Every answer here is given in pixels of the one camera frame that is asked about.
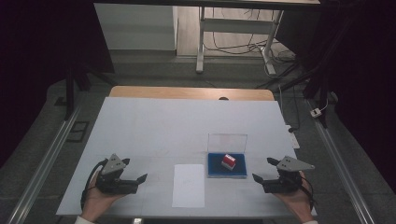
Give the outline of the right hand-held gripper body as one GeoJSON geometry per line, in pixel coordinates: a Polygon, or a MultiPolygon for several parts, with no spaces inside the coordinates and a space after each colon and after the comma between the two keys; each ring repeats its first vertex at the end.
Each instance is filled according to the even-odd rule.
{"type": "Polygon", "coordinates": [[[265,193],[292,193],[302,184],[301,171],[314,170],[315,166],[304,161],[299,161],[290,156],[285,156],[276,166],[278,179],[263,180],[262,186],[265,193]]]}

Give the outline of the clear box with blue pad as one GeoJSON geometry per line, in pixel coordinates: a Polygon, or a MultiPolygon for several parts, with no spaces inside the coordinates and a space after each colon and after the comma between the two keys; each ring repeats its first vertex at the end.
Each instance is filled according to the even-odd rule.
{"type": "Polygon", "coordinates": [[[236,133],[210,133],[207,140],[207,176],[211,178],[246,178],[245,158],[248,136],[236,133]],[[221,165],[222,158],[229,154],[236,158],[230,171],[221,165]]]}

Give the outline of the white cabinet panel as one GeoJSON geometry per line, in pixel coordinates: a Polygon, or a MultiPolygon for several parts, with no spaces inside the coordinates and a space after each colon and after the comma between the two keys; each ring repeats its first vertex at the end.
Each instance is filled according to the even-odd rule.
{"type": "Polygon", "coordinates": [[[177,7],[99,3],[94,7],[109,49],[177,49],[177,7]]]}

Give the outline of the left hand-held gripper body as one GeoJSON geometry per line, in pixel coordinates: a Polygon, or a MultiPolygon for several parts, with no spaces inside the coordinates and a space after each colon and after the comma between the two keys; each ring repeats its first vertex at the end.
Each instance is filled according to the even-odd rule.
{"type": "Polygon", "coordinates": [[[126,166],[116,154],[112,154],[100,170],[95,186],[104,194],[109,195],[136,194],[138,190],[136,180],[120,178],[126,166]]]}

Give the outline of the large white table cover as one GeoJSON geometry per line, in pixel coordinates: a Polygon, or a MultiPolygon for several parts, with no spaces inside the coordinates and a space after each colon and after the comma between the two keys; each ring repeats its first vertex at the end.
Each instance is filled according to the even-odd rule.
{"type": "Polygon", "coordinates": [[[116,217],[266,218],[286,217],[288,209],[263,191],[252,174],[277,177],[267,158],[283,159],[294,150],[275,101],[170,100],[108,97],[64,198],[60,216],[80,213],[80,195],[94,165],[111,154],[130,159],[123,178],[147,174],[135,195],[108,210],[116,217]],[[205,206],[172,206],[177,164],[202,164],[206,171],[210,133],[247,135],[247,177],[209,178],[205,173],[205,206]]]}

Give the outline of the person's right hand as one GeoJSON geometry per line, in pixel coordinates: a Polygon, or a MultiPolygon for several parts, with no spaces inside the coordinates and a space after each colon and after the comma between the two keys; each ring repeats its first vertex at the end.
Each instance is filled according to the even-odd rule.
{"type": "Polygon", "coordinates": [[[285,204],[300,224],[316,220],[311,212],[310,197],[302,189],[293,193],[275,193],[275,196],[285,204]]]}

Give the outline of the red stamp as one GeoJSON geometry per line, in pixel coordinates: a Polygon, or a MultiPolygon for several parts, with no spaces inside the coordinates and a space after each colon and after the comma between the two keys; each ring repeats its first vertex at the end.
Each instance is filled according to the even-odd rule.
{"type": "Polygon", "coordinates": [[[222,158],[221,165],[231,171],[236,165],[236,158],[225,154],[222,158]]]}

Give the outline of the person's left hand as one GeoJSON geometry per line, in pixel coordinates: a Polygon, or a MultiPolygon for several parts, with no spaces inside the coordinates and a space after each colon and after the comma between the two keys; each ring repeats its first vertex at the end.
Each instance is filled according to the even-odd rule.
{"type": "Polygon", "coordinates": [[[86,201],[84,203],[81,217],[94,222],[122,195],[108,195],[101,192],[96,186],[96,178],[98,173],[95,173],[90,184],[86,201]]]}

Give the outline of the white desk frame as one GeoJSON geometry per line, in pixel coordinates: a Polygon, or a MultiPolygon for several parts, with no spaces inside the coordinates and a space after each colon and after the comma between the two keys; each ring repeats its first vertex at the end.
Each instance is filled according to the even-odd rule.
{"type": "Polygon", "coordinates": [[[264,69],[269,75],[274,75],[276,70],[270,57],[270,50],[273,45],[278,25],[280,24],[283,10],[275,10],[271,21],[248,21],[237,19],[206,18],[205,7],[199,7],[199,43],[196,60],[196,73],[202,74],[204,71],[204,35],[211,33],[232,33],[267,35],[264,47],[259,47],[259,51],[264,61],[264,69]]]}

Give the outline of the black curtain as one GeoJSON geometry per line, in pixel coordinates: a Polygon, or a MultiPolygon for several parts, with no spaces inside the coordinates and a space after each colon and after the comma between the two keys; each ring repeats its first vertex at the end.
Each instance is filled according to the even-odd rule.
{"type": "Polygon", "coordinates": [[[0,0],[0,167],[69,72],[114,67],[95,0],[0,0]]]}
{"type": "Polygon", "coordinates": [[[304,90],[334,112],[396,194],[396,0],[319,0],[285,11],[277,39],[314,74],[304,90]]]}

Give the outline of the black stand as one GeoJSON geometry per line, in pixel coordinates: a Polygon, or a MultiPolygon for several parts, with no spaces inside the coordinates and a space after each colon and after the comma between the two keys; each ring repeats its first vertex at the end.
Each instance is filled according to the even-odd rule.
{"type": "Polygon", "coordinates": [[[65,120],[69,120],[75,111],[75,88],[74,84],[78,85],[81,91],[89,91],[91,89],[91,82],[88,79],[88,74],[98,77],[111,87],[115,87],[118,83],[108,77],[105,73],[99,72],[87,63],[72,63],[65,72],[65,85],[66,85],[66,113],[65,120]]]}

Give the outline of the black rectangular floor frame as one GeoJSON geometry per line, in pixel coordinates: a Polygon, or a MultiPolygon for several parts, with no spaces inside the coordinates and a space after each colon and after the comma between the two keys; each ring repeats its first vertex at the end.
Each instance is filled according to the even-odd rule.
{"type": "Polygon", "coordinates": [[[66,141],[71,143],[81,143],[88,131],[89,124],[90,123],[88,121],[76,121],[73,124],[66,141]]]}

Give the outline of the small white paper sheet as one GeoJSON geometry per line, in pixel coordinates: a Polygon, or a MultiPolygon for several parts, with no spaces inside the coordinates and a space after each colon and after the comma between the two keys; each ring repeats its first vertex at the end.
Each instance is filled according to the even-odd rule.
{"type": "Polygon", "coordinates": [[[175,166],[172,206],[177,208],[205,206],[205,169],[202,164],[175,166]]]}

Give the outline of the aluminium floor rail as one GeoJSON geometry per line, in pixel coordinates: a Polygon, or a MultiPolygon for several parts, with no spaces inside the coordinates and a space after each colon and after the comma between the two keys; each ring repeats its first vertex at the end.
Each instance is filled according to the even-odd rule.
{"type": "Polygon", "coordinates": [[[42,189],[45,180],[47,179],[50,170],[55,163],[63,145],[66,140],[66,136],[70,132],[73,124],[78,117],[81,110],[81,106],[77,105],[74,111],[70,114],[67,120],[64,120],[61,124],[59,131],[56,133],[54,139],[51,141],[49,148],[44,154],[38,167],[30,179],[27,187],[19,198],[16,206],[14,207],[10,217],[6,224],[23,224],[27,218],[33,204],[42,189]]]}
{"type": "Polygon", "coordinates": [[[343,183],[346,194],[349,196],[351,204],[353,205],[361,224],[375,224],[375,219],[364,200],[360,189],[355,184],[351,173],[347,169],[347,166],[338,151],[338,147],[334,143],[329,130],[321,124],[318,118],[313,118],[313,121],[315,122],[315,126],[322,142],[326,147],[329,157],[332,160],[332,164],[343,183]]]}

